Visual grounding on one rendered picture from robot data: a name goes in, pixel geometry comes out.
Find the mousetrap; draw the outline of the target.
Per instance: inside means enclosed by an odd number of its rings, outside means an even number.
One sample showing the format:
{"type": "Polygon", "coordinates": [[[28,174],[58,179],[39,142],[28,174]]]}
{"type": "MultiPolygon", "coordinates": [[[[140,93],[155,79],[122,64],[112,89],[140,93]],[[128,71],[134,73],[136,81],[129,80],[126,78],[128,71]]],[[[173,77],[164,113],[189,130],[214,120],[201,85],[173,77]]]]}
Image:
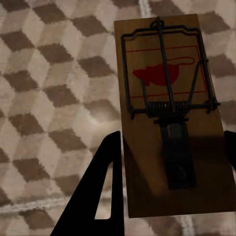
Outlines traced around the mousetrap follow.
{"type": "Polygon", "coordinates": [[[114,28],[129,218],[236,211],[198,15],[114,28]]]}

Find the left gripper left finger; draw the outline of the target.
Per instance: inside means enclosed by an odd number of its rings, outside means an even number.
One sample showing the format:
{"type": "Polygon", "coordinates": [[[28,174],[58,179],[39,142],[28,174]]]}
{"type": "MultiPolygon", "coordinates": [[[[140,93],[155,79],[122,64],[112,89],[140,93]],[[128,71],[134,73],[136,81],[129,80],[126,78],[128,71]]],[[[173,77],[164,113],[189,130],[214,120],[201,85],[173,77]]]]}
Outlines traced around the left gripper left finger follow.
{"type": "Polygon", "coordinates": [[[104,138],[50,236],[124,236],[120,131],[104,138]],[[111,162],[111,217],[95,219],[111,162]]]}

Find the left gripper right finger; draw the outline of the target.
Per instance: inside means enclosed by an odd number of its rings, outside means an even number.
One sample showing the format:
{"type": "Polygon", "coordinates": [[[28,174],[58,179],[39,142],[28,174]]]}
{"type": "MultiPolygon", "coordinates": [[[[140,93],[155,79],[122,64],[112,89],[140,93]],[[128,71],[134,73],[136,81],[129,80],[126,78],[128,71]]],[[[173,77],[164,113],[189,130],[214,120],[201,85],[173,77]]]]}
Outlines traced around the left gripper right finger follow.
{"type": "Polygon", "coordinates": [[[236,133],[224,131],[228,159],[236,170],[236,133]]]}

